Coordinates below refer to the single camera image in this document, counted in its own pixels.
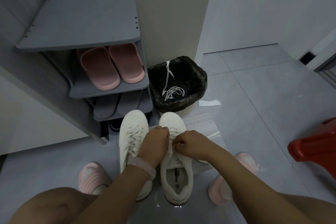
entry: gray tile floor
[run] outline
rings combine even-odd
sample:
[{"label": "gray tile floor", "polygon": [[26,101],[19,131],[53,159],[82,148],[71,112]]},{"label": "gray tile floor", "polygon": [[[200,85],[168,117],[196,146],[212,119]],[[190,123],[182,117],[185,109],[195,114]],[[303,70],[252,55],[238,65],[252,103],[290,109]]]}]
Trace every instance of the gray tile floor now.
[{"label": "gray tile floor", "polygon": [[[221,106],[197,106],[189,116],[210,112],[229,151],[251,154],[258,176],[276,191],[336,203],[335,180],[317,165],[295,162],[287,151],[290,141],[336,116],[336,90],[276,44],[205,54],[202,67],[209,75],[202,99],[218,99]],[[81,139],[10,154],[0,173],[0,223],[39,192],[76,188],[87,162],[100,162],[116,177],[116,147],[115,138],[107,145]],[[182,207],[170,205],[155,180],[149,197],[136,203],[131,223],[244,223],[233,203],[217,207],[209,200],[207,187],[217,175],[195,175]]]}]

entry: shoe insole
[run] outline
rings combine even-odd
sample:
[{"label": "shoe insole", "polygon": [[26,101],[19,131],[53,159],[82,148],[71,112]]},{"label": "shoe insole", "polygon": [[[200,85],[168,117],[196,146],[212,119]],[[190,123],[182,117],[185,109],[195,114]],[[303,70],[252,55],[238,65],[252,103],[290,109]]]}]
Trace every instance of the shoe insole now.
[{"label": "shoe insole", "polygon": [[167,182],[174,189],[176,194],[180,194],[188,184],[188,175],[184,168],[167,169]]}]

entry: red stool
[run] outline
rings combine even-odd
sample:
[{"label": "red stool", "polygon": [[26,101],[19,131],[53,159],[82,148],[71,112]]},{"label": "red stool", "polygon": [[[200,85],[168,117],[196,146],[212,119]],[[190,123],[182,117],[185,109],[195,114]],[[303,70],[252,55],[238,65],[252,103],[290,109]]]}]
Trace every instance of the red stool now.
[{"label": "red stool", "polygon": [[322,124],[317,133],[290,142],[288,151],[297,162],[314,162],[336,179],[336,117]]}]

